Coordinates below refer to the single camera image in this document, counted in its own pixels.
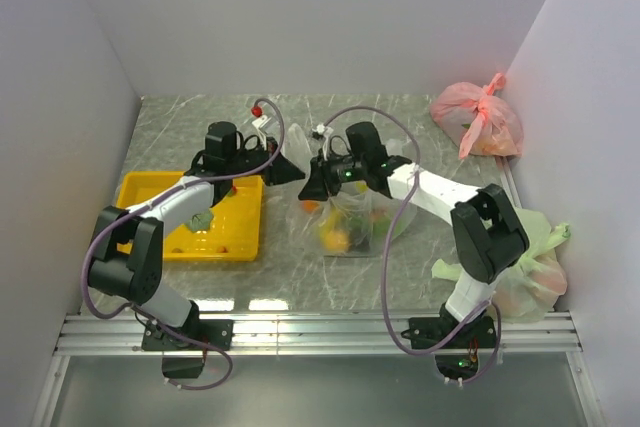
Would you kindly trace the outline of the orange fake orange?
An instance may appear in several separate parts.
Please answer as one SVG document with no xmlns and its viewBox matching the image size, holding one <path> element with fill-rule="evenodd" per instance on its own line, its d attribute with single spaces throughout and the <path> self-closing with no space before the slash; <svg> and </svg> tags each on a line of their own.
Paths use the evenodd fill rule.
<svg viewBox="0 0 640 427">
<path fill-rule="evenodd" d="M 301 205 L 304 211 L 307 213 L 313 213 L 320 207 L 320 204 L 318 202 L 312 200 L 305 200 L 301 203 Z"/>
</svg>

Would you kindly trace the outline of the clear plastic bag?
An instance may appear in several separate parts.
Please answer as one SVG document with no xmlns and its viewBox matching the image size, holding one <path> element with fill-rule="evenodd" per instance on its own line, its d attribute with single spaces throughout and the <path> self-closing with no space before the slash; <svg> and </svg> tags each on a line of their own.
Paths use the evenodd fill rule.
<svg viewBox="0 0 640 427">
<path fill-rule="evenodd" d="M 317 154 L 314 150 L 302 127 L 292 124 L 285 137 L 284 153 L 305 172 L 305 180 L 309 178 L 312 154 L 314 157 Z M 351 151 L 348 140 L 333 134 L 329 155 L 347 155 Z M 347 183 L 327 201 L 316 201 L 320 207 L 313 213 L 307 213 L 302 208 L 303 201 L 297 198 L 301 188 L 292 187 L 293 200 L 286 216 L 289 240 L 294 247 L 306 253 L 335 257 L 373 257 L 382 253 L 387 231 L 400 208 L 400 200 L 372 191 L 363 180 Z M 406 231 L 416 213 L 417 207 L 413 205 L 405 208 L 394 228 L 392 240 Z M 349 232 L 350 249 L 342 255 L 329 253 L 322 245 L 321 235 L 335 228 Z"/>
</svg>

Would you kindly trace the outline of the yellow fake lemon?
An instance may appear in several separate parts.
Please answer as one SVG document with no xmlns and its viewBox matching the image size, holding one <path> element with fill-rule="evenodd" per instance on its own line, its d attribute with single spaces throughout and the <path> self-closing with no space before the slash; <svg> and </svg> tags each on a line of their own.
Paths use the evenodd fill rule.
<svg viewBox="0 0 640 427">
<path fill-rule="evenodd" d="M 324 249 L 329 253 L 342 255 L 350 249 L 349 232 L 340 228 L 324 232 L 321 240 Z"/>
</svg>

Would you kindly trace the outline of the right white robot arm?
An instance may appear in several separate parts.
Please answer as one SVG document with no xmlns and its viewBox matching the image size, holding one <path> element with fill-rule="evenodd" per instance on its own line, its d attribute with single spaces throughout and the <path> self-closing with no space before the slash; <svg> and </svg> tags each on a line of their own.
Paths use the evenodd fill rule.
<svg viewBox="0 0 640 427">
<path fill-rule="evenodd" d="M 391 155 L 371 122 L 346 129 L 348 153 L 319 151 L 301 200 L 326 201 L 343 184 L 363 181 L 389 199 L 412 204 L 447 222 L 453 230 L 462 266 L 453 293 L 444 304 L 440 333 L 445 342 L 462 346 L 476 331 L 474 320 L 486 309 L 501 274 L 529 249 L 528 235 L 504 189 L 454 182 L 410 159 Z"/>
</svg>

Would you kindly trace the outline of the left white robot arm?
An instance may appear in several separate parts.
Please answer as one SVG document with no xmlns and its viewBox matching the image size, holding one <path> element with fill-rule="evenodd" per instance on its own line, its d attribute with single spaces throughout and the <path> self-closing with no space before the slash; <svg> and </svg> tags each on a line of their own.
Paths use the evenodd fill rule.
<svg viewBox="0 0 640 427">
<path fill-rule="evenodd" d="M 247 149 L 233 123 L 214 122 L 204 149 L 176 184 L 127 209 L 103 209 L 81 273 L 82 296 L 91 313 L 101 319 L 114 316 L 97 310 L 89 293 L 93 288 L 166 325 L 165 335 L 177 348 L 196 345 L 202 328 L 197 305 L 162 281 L 164 238 L 222 201 L 236 178 L 259 174 L 266 185 L 304 179 L 305 173 L 281 153 L 283 143 L 260 133 L 258 145 Z"/>
</svg>

